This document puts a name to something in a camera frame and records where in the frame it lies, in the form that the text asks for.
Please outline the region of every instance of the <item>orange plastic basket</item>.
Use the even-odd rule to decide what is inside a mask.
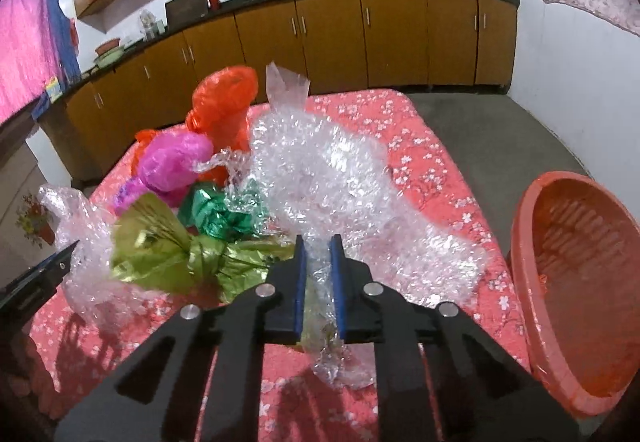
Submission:
[[[578,417],[609,411],[640,366],[640,229],[591,179],[553,171],[520,200],[511,267],[534,375]]]

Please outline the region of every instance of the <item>blue cloth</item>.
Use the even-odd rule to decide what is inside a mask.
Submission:
[[[64,90],[81,80],[82,73],[76,59],[76,51],[71,41],[71,20],[60,8],[60,0],[47,0],[49,12],[49,28],[53,35],[60,57],[60,65],[66,78],[59,78],[60,87]]]

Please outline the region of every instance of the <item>red plastic bag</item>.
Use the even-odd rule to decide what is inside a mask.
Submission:
[[[131,160],[131,176],[134,177],[138,174],[138,164],[140,162],[140,158],[145,152],[146,147],[151,144],[151,141],[156,138],[156,136],[160,133],[155,129],[143,129],[142,131],[138,131],[136,133],[136,142],[138,143],[138,147],[133,153],[133,159]]]
[[[248,66],[232,66],[209,75],[193,92],[193,109],[188,113],[189,131],[203,133],[213,142],[214,152],[224,148],[249,151],[246,112],[258,94],[258,75]],[[228,173],[217,167],[199,179],[226,182]]]

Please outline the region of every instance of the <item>green plastic bag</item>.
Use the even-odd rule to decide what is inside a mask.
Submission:
[[[294,245],[270,236],[228,243],[194,236],[153,193],[142,195],[113,229],[111,272],[120,281],[145,289],[189,293],[218,279],[224,302],[264,281],[276,261],[293,257]]]

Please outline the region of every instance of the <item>gray floor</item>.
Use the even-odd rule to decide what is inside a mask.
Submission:
[[[460,168],[504,254],[518,201],[535,178],[546,171],[585,174],[562,143],[506,95],[407,96]]]

